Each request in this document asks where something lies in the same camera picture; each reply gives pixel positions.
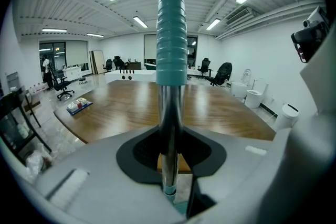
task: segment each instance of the person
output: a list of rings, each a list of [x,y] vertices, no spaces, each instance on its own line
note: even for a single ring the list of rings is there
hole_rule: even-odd
[[[52,90],[54,88],[54,85],[52,83],[51,71],[50,71],[49,63],[50,62],[47,59],[47,56],[43,55],[43,64],[42,64],[42,66],[45,68],[45,70],[44,70],[44,77],[45,77],[45,80],[48,83],[49,90]]]

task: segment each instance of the tiled floor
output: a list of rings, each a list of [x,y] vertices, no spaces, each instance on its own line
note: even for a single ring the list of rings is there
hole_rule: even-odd
[[[103,74],[92,75],[86,77],[87,83],[79,85],[78,81],[74,81],[68,87],[69,90],[74,90],[75,93],[72,97],[65,97],[59,101],[56,97],[58,94],[55,90],[44,91],[39,93],[39,98],[41,105],[34,109],[35,114],[41,124],[39,128],[31,117],[31,122],[36,128],[40,136],[46,141],[46,143],[51,147],[55,163],[65,158],[68,154],[74,152],[77,148],[84,145],[84,143],[74,135],[72,135],[54,116],[54,110],[58,107],[68,103],[70,100],[75,100],[77,97],[83,95],[84,93],[91,91],[101,85],[106,83],[105,77]],[[209,82],[204,79],[197,79],[192,77],[187,82],[188,84],[210,86]],[[252,109],[260,118],[267,122],[270,126],[274,123],[275,118],[271,116],[263,108]],[[192,175],[179,175],[178,178],[178,187],[176,193],[176,202],[187,201],[189,198]]]

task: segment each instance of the large conference table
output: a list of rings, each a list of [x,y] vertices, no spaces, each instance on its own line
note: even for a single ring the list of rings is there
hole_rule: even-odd
[[[115,80],[81,97],[92,105],[71,116],[66,105],[54,111],[56,118],[84,143],[119,135],[159,123],[158,86],[155,82]],[[185,86],[184,125],[218,135],[273,140],[275,132],[253,111],[221,87]],[[161,170],[161,156],[158,170]],[[180,173],[190,168],[180,157]]]

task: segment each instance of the pipe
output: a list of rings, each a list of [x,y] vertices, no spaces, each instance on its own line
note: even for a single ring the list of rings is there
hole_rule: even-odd
[[[279,17],[279,16],[282,16],[282,15],[288,15],[288,14],[291,14],[291,13],[294,13],[294,12],[297,12],[297,11],[300,11],[300,10],[304,10],[303,6],[312,4],[312,5],[315,5],[315,7],[316,7],[317,5],[319,5],[321,3],[324,3],[324,0],[305,0],[305,1],[301,1],[300,3],[290,4],[290,5],[287,5],[285,7],[277,8],[275,10],[272,10],[271,12],[264,13],[264,14],[256,17],[256,18],[250,20],[250,21],[247,21],[247,22],[245,22],[245,23],[243,23],[243,24],[241,24],[237,27],[234,27],[233,29],[230,30],[230,32],[235,31],[236,29],[241,28],[241,27],[246,26],[246,25],[248,25],[248,27],[252,26],[253,25],[252,23],[258,24],[258,23],[264,22],[268,19],[272,19],[272,18],[274,18],[274,17],[271,17],[272,15],[275,15],[275,17]],[[216,37],[216,39],[221,39],[227,33],[228,32],[222,33],[221,35]]]
[[[266,26],[270,26],[272,24],[277,24],[277,23],[280,23],[280,22],[284,22],[285,20],[291,20],[291,19],[295,19],[295,18],[298,18],[298,17],[303,17],[303,16],[309,16],[311,14],[311,12],[309,13],[301,13],[301,14],[298,14],[298,15],[294,15],[294,16],[291,16],[291,17],[287,17],[287,18],[284,18],[284,19],[281,19],[281,20],[277,20],[275,22],[271,22],[271,23],[267,23],[267,24],[264,24],[264,25],[261,25],[261,26],[258,26],[256,28],[253,28],[253,29],[250,29],[248,31],[244,31],[242,33],[236,33],[236,34],[233,34],[233,35],[227,35],[223,38],[221,38],[221,40],[225,40],[227,38],[231,38],[231,37],[235,37],[235,36],[238,36],[238,35],[241,35],[241,34],[246,34],[248,32],[251,32],[251,31],[255,31],[257,29],[260,29],[260,28],[263,28],[263,27],[266,27]]]
[[[159,85],[159,135],[162,183],[170,201],[176,194],[182,135],[184,85],[187,81],[187,34],[183,0],[159,0],[156,84]]]

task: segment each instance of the teal joystick handle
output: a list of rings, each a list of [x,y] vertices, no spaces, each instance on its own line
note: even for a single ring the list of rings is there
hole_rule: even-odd
[[[187,82],[187,28],[183,0],[159,0],[156,84],[182,86]]]

